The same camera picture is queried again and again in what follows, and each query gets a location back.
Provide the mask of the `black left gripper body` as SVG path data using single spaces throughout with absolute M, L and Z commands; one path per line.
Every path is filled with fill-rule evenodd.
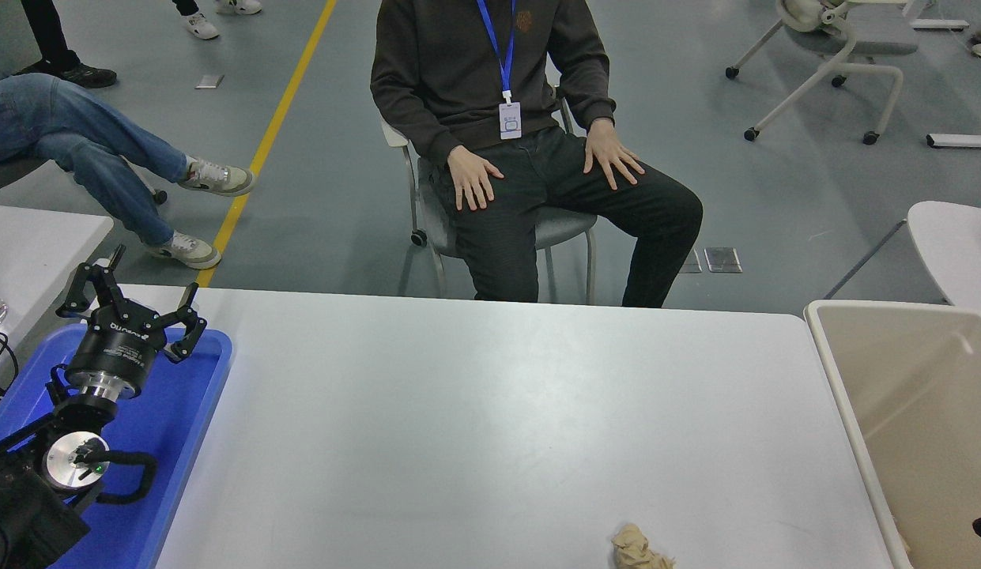
M 65 379 L 81 389 L 93 375 L 121 379 L 130 390 L 145 386 L 159 350 L 166 345 L 159 314 L 133 301 L 122 305 L 125 319 L 112 305 L 97 307 L 88 320 L 88 331 L 67 365 Z

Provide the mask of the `person's right hand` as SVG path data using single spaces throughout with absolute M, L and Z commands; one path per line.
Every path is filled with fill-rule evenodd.
M 447 155 L 447 166 L 455 192 L 455 209 L 486 209 L 495 195 L 493 180 L 504 179 L 504 173 L 494 164 L 472 153 L 464 145 L 456 145 Z

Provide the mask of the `person's left hand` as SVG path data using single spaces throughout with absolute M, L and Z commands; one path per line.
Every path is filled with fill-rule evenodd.
M 584 158 L 582 173 L 601 173 L 606 186 L 613 191 L 619 188 L 621 181 L 637 185 L 646 174 L 639 157 L 621 143 L 611 118 L 592 120 L 585 140 Z

